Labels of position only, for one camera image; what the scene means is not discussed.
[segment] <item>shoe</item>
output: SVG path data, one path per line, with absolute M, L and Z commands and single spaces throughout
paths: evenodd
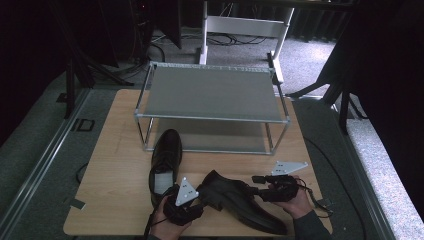
M 286 235 L 286 225 L 254 201 L 252 188 L 240 180 L 230 180 L 212 170 L 197 188 L 200 201 L 218 211 L 227 209 L 243 224 L 259 231 Z
M 153 207 L 162 199 L 163 193 L 155 192 L 156 174 L 172 174 L 172 183 L 177 181 L 178 169 L 181 163 L 183 147 L 178 132 L 174 129 L 166 130 L 159 138 L 152 154 L 152 168 L 149 173 L 149 189 Z

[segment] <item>wire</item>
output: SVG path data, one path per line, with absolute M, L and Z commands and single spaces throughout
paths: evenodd
M 312 144 L 326 159 L 327 163 L 330 165 L 330 167 L 332 168 L 334 174 L 336 174 L 337 178 L 339 179 L 340 184 L 342 185 L 343 190 L 345 191 L 347 197 L 349 198 L 350 203 L 352 204 L 353 209 L 355 210 L 356 215 L 358 216 L 359 222 L 361 224 L 362 227 L 362 234 L 363 234 L 363 239 L 367 239 L 367 233 L 365 231 L 365 223 L 364 220 L 361 217 L 361 214 L 359 214 L 359 210 L 356 207 L 355 203 L 353 202 L 352 197 L 349 195 L 349 192 L 347 191 L 346 186 L 344 185 L 342 178 L 340 177 L 340 174 L 336 171 L 336 168 L 334 167 L 334 165 L 331 163 L 330 158 L 324 153 L 324 151 L 317 145 L 315 144 L 312 140 L 310 140 L 309 138 L 303 137 L 307 142 L 309 142 L 310 144 Z
M 78 169 L 77 173 L 75 174 L 75 179 L 77 180 L 78 184 L 81 184 L 81 179 L 82 179 L 82 178 L 80 178 L 79 175 L 81 174 L 82 170 L 87 167 L 87 165 L 88 165 L 88 163 L 84 163 L 84 165 L 82 165 Z
M 129 73 L 135 73 L 134 75 L 137 75 L 138 73 L 140 73 L 141 71 L 145 70 L 143 69 L 143 63 L 136 61 L 134 63 L 133 66 L 128 67 L 128 68 L 124 68 L 121 70 L 116 70 L 116 71 L 111 71 L 109 70 L 109 72 L 113 73 L 116 76 L 122 76 L 125 74 L 129 74 Z M 90 67 L 91 72 L 93 73 L 93 77 L 95 77 L 97 80 L 107 80 L 109 79 L 109 77 L 106 77 L 103 73 L 101 73 L 100 71 L 98 71 L 95 68 Z
M 155 226 L 155 225 L 157 225 L 157 224 L 159 224 L 159 223 L 161 223 L 161 222 L 165 222 L 166 220 L 168 220 L 168 218 L 165 218 L 165 219 L 162 219 L 162 220 L 157 221 L 157 222 L 155 222 L 155 223 L 152 223 L 151 227 L 152 227 L 152 226 Z
M 157 42 L 157 41 L 159 41 L 159 40 L 161 40 L 163 38 L 166 39 L 168 37 L 166 35 L 162 35 L 160 37 L 156 37 L 156 39 L 151 40 L 150 43 Z
M 150 43 L 150 46 L 159 49 L 160 55 L 162 57 L 162 62 L 165 62 L 165 52 L 163 51 L 163 49 L 154 43 Z
M 320 218 L 329 218 L 329 217 L 331 217 L 332 215 L 333 215 L 333 211 L 332 210 L 330 210 L 330 209 L 328 209 L 327 207 L 325 207 L 325 206 L 323 206 L 322 204 L 320 204 L 317 200 L 316 200 L 316 198 L 315 198 L 315 196 L 314 196 L 314 192 L 312 191 L 312 189 L 310 189 L 310 188 L 308 188 L 307 186 L 306 186 L 306 183 L 305 183 L 305 181 L 303 181 L 302 179 L 300 179 L 300 178 L 298 178 L 298 180 L 300 180 L 302 183 L 303 183 L 303 185 L 300 185 L 300 184 L 298 184 L 298 186 L 299 187 L 301 187 L 301 188 L 303 188 L 304 190 L 306 190 L 306 191 L 308 191 L 308 193 L 309 193 L 309 196 L 311 197 L 311 200 L 312 200 L 312 202 L 315 204 L 315 206 L 316 207 L 318 207 L 318 208 L 320 208 L 320 209 L 322 209 L 322 210 L 324 210 L 325 212 L 327 212 L 328 213 L 328 215 L 327 216 L 318 216 L 318 217 L 320 217 Z
M 244 42 L 244 41 L 238 40 L 236 36 L 230 35 L 230 34 L 212 33 L 212 34 L 209 34 L 209 35 L 215 36 L 215 37 L 226 37 L 226 38 L 229 39 L 229 42 L 223 42 L 223 41 L 211 38 L 211 37 L 207 38 L 209 43 L 214 44 L 214 45 L 220 45 L 220 46 L 260 44 L 260 43 L 263 43 L 267 39 L 267 38 L 262 38 L 262 37 L 254 37 L 252 40 Z

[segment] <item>floor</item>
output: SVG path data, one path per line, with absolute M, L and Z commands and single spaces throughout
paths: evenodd
M 152 61 L 162 61 L 161 49 L 165 53 L 166 62 L 195 64 L 201 44 L 198 37 L 198 31 L 187 29 L 181 50 L 166 39 L 158 38 L 154 43 L 160 48 L 152 47 L 149 56 Z M 215 39 L 221 42 L 227 40 L 225 37 Z M 253 40 L 256 44 L 209 45 L 208 64 L 268 66 L 266 53 L 273 50 L 275 39 L 240 36 L 239 40 Z M 298 39 L 287 39 L 280 58 L 285 81 L 282 85 L 284 93 L 294 92 L 312 84 L 333 47 L 334 42 L 305 43 Z M 132 66 L 132 63 L 122 62 L 121 65 L 125 68 Z M 135 72 L 121 76 L 129 82 L 134 82 L 134 87 L 119 86 L 98 77 L 93 89 L 78 89 L 79 107 L 67 120 L 63 119 L 65 105 L 56 102 L 60 93 L 65 91 L 65 74 L 50 84 L 0 150 L 0 230 L 3 231 L 0 237 L 75 237 L 64 234 L 62 227 L 69 211 L 69 199 L 78 189 L 76 178 L 83 175 L 83 171 L 79 172 L 79 169 L 90 159 L 116 91 L 121 88 L 140 88 L 145 70 L 146 66 L 142 66 Z M 323 96 L 326 88 L 327 86 L 324 86 L 308 96 L 293 99 L 293 104 L 323 196 L 333 203 L 333 238 L 384 239 L 381 238 L 381 232 L 384 230 L 375 224 L 375 219 L 364 200 L 366 197 L 363 195 L 362 186 L 352 170 L 352 161 L 357 161 L 358 156 L 351 154 L 353 147 L 350 138 L 339 130 L 335 108 L 320 101 L 320 96 Z M 356 119 L 354 114 L 352 116 L 353 121 L 362 121 Z M 90 127 L 90 123 L 94 123 L 93 129 L 84 131 Z M 96 236 L 78 239 L 132 237 Z

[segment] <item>white paper triangle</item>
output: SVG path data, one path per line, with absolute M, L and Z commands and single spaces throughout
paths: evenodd
M 300 170 L 308 166 L 307 162 L 282 162 L 277 161 L 274 168 L 271 171 L 272 176 L 286 175 L 294 171 Z
M 180 190 L 178 191 L 176 206 L 181 206 L 186 202 L 189 202 L 199 196 L 199 192 L 191 186 L 187 181 L 186 177 L 183 177 L 180 184 Z

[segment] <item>wooden table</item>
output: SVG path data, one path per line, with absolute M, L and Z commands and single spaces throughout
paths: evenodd
M 75 197 L 84 202 L 85 207 L 82 210 L 71 207 L 64 225 L 66 234 L 143 235 L 153 210 L 148 187 L 152 152 L 143 150 L 134 121 L 139 94 L 138 90 L 118 91 Z M 187 177 L 196 188 L 215 169 L 226 178 L 266 188 L 266 185 L 253 184 L 251 176 L 270 175 L 277 160 L 307 162 L 309 166 L 295 174 L 313 189 L 317 199 L 321 199 L 293 106 L 288 99 L 286 103 L 292 121 L 275 155 L 184 152 L 178 183 L 182 177 Z M 262 202 L 259 197 L 256 200 L 286 223 L 288 235 L 294 234 L 292 219 L 287 213 L 273 204 Z M 206 207 L 204 210 L 203 216 L 193 222 L 184 236 L 273 236 L 241 224 L 225 209 L 218 212 Z M 322 221 L 332 232 L 329 219 Z

